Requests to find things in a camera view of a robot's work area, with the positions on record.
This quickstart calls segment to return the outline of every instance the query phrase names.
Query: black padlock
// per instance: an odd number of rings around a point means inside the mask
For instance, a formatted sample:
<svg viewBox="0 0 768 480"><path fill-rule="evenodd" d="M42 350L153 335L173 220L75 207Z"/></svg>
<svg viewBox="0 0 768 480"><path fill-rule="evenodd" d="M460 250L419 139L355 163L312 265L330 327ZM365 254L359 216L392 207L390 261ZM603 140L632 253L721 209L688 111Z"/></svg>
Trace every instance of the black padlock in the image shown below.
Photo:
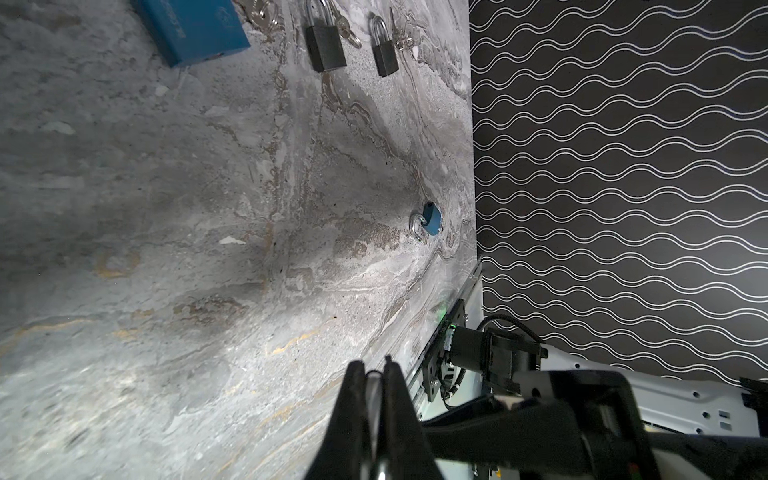
<svg viewBox="0 0 768 480"><path fill-rule="evenodd" d="M389 76L400 69L397 65L397 53L395 45L386 31L384 19L378 15L371 18L371 43L373 43L373 58L376 60L376 69L379 76Z"/></svg>
<svg viewBox="0 0 768 480"><path fill-rule="evenodd" d="M328 6L329 0L317 0L319 13L322 15L321 21L325 23L324 25L316 25L315 15L311 8L312 1L305 0L306 17L310 23L310 26L306 28L306 48L310 52L312 68L315 71L328 71L346 67L339 28L333 21L333 14Z"/></svg>

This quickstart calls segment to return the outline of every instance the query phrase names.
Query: wavy line pattern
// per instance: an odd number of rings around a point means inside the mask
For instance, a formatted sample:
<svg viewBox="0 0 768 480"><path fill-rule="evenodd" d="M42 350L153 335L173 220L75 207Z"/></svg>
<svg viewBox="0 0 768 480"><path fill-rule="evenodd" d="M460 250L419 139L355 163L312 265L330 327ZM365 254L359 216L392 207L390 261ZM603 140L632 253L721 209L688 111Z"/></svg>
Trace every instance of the wavy line pattern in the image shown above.
<svg viewBox="0 0 768 480"><path fill-rule="evenodd" d="M600 61L604 59L604 57L607 57L612 55L613 53L616 53L620 49L632 51L633 53L639 56L653 55L663 50L665 47L669 46L669 44L672 43L672 41L677 40L678 38L681 38L686 35L694 35L710 41L723 40L724 38L728 38L734 33L736 33L737 31L739 31L744 25L751 22L752 20L758 19L765 15L768 15L768 6L758 8L757 10L754 10L748 13L734 25L731 25L730 27L724 28L722 30L710 31L696 25L682 27L677 29L676 31L673 31L664 40L662 40L661 42L651 47L638 47L637 45L632 43L622 43L619 45L615 45L614 47L611 47L611 50L606 52L604 56L599 58L597 61ZM488 73L488 71L490 71L491 68L493 68L493 66L496 64L496 62L500 60L507 60L516 64L523 63L524 61L530 60L531 57L533 57L533 55L536 54L538 50L541 50L545 47L552 48L556 51L568 51L568 50L571 50L573 47L575 47L584 37L586 37L590 33L595 33L595 32L601 32L610 36L622 35L622 33L614 32L614 29L608 27L607 25L595 25L593 28L591 27L591 30L588 29L583 31L581 35L578 36L578 38L568 43L558 43L555 40L546 38L545 40L542 40L541 42L537 43L531 50L527 51L523 55L513 55L508 51L504 51L496 55L487 65L484 65L482 67L477 67L477 68L473 65L472 73L477 73L477 74Z"/></svg>
<svg viewBox="0 0 768 480"><path fill-rule="evenodd" d="M765 378L768 5L589 5L470 4L485 312L623 369Z"/></svg>

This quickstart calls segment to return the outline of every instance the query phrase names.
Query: gray marble wall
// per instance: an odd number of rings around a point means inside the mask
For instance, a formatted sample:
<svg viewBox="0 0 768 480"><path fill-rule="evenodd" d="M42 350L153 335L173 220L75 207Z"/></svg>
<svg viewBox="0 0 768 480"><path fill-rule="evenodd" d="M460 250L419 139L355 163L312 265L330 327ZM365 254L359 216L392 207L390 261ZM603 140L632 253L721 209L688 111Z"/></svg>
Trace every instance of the gray marble wall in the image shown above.
<svg viewBox="0 0 768 480"><path fill-rule="evenodd" d="M317 74L294 1L170 69L127 0L0 0L0 478L301 476L348 361L421 350L476 258L467 5L395 3L382 79L389 3L340 3Z"/></svg>

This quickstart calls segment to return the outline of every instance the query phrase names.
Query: black cable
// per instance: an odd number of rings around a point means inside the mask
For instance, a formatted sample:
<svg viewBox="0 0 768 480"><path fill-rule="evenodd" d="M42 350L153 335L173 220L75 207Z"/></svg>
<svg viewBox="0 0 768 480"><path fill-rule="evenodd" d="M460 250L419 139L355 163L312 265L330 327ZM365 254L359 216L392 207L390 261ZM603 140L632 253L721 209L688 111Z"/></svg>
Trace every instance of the black cable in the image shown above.
<svg viewBox="0 0 768 480"><path fill-rule="evenodd" d="M495 313L493 315L488 315L480 322L480 325L478 325L478 330L484 330L485 327L488 326L488 324L494 320L504 320L505 322L510 322L512 325L518 327L520 330L525 332L526 335L530 336L534 342L544 343L544 339L536 335L536 333L533 330L531 330L527 325L525 325L521 320L518 320L513 316L506 315L504 313Z"/></svg>
<svg viewBox="0 0 768 480"><path fill-rule="evenodd" d="M448 391L450 395L453 395L458 390L458 386L462 384L462 380L464 379L464 375L467 373L466 369L461 369L458 371L458 375L456 376L456 381L453 383L453 386Z"/></svg>
<svg viewBox="0 0 768 480"><path fill-rule="evenodd" d="M448 410L453 410L453 409L456 408L453 405L449 405L448 402L445 401L445 399L442 400L442 404L445 405L445 408L448 409Z"/></svg>

